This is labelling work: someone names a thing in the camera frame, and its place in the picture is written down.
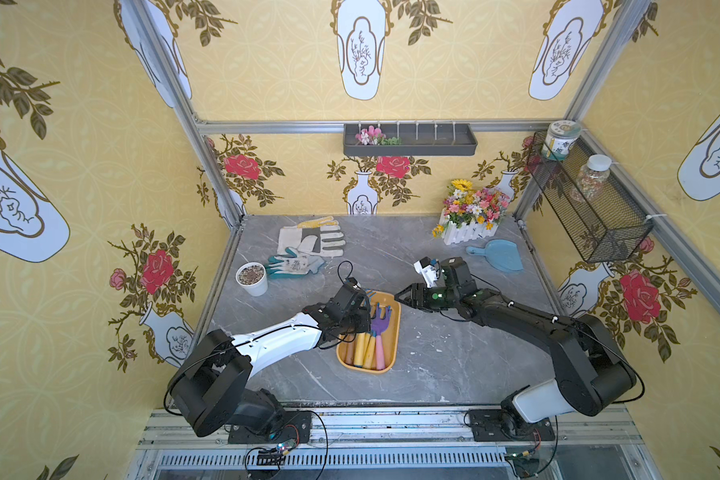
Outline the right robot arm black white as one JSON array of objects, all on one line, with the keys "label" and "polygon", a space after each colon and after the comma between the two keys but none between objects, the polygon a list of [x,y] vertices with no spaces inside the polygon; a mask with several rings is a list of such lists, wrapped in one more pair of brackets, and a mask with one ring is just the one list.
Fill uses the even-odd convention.
[{"label": "right robot arm black white", "polygon": [[594,417],[607,406],[624,404],[634,387],[645,383],[625,359],[618,343],[597,318],[555,315],[518,303],[472,274],[461,257],[438,262],[424,257],[414,264],[423,278],[395,294],[395,300],[429,313],[454,310],[460,322],[501,330],[543,350],[552,379],[521,388],[505,398],[502,421],[520,429],[551,417],[577,412]]}]

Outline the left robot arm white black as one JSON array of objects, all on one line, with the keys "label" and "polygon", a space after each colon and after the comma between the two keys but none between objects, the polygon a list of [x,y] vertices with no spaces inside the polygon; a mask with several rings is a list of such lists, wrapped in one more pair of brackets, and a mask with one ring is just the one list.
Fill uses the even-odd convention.
[{"label": "left robot arm white black", "polygon": [[236,336],[213,330],[171,378],[166,396],[198,437],[225,425],[274,435],[286,424],[283,407],[268,390],[248,389],[250,378],[296,353],[367,332],[370,313],[366,290],[349,278],[327,302],[306,306],[276,325]]}]

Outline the purple rake pink handle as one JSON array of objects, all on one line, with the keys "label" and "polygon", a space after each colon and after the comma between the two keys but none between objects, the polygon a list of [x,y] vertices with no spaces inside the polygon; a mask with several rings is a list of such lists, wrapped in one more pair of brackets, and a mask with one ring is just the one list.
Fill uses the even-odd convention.
[{"label": "purple rake pink handle", "polygon": [[380,303],[377,303],[375,305],[374,315],[371,319],[371,330],[375,339],[375,360],[377,371],[382,371],[386,368],[383,333],[389,327],[390,320],[391,307],[383,306]]}]

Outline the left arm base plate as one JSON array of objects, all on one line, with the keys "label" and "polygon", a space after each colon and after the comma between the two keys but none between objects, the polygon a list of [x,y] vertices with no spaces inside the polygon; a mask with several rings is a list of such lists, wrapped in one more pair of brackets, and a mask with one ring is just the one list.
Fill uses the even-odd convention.
[{"label": "left arm base plate", "polygon": [[298,445],[311,437],[313,414],[307,410],[285,410],[272,424],[255,430],[241,425],[225,425],[229,444],[274,445],[294,440]]}]

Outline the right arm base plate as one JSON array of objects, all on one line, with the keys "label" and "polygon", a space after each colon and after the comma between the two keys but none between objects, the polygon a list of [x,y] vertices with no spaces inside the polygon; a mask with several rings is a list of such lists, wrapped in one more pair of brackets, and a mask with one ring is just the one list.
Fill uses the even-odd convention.
[{"label": "right arm base plate", "polygon": [[543,419],[528,423],[518,414],[503,409],[472,409],[464,416],[465,425],[476,442],[553,442],[554,422]]}]

